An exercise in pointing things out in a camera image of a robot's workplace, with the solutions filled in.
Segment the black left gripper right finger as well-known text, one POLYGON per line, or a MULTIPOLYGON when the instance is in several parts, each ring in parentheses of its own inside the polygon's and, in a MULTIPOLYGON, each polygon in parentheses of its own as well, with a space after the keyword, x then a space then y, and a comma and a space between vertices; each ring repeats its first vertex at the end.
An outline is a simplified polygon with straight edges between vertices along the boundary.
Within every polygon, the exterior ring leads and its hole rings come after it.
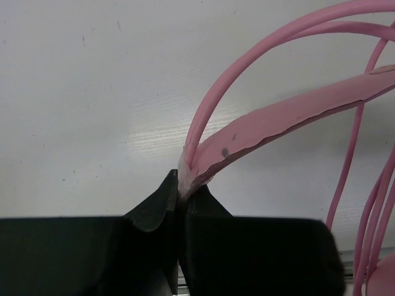
POLYGON ((343 295, 344 267, 319 220, 233 216, 201 187, 180 265, 191 295, 343 295))

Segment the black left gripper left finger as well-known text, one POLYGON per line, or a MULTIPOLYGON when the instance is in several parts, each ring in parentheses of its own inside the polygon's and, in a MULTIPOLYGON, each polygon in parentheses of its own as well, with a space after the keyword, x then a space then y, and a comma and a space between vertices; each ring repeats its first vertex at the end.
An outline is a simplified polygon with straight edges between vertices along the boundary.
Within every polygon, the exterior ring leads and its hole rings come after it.
POLYGON ((122 216, 3 218, 2 295, 173 295, 177 171, 122 216))

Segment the pink headphones with cable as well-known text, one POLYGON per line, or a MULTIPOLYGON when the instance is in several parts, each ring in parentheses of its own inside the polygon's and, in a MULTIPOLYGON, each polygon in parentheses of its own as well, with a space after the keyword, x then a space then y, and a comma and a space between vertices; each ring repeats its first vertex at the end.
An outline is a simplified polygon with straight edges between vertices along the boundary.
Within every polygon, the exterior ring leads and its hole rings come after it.
MULTIPOLYGON (((326 218, 326 225, 331 227, 354 156, 364 105, 394 88, 394 66, 376 66, 387 42, 394 40, 394 27, 348 22, 346 17, 393 10, 393 1, 347 1, 317 10, 268 35, 230 65, 203 98, 189 127, 178 162, 180 197, 188 199, 216 173, 253 150, 313 121, 355 109, 346 158, 326 218), (325 33, 355 33, 379 38, 364 74, 252 111, 202 140, 217 104, 248 66, 283 43, 325 33)), ((394 255, 380 258, 394 208, 393 173, 394 156, 390 155, 360 218, 354 249, 354 295, 394 294, 394 255)))

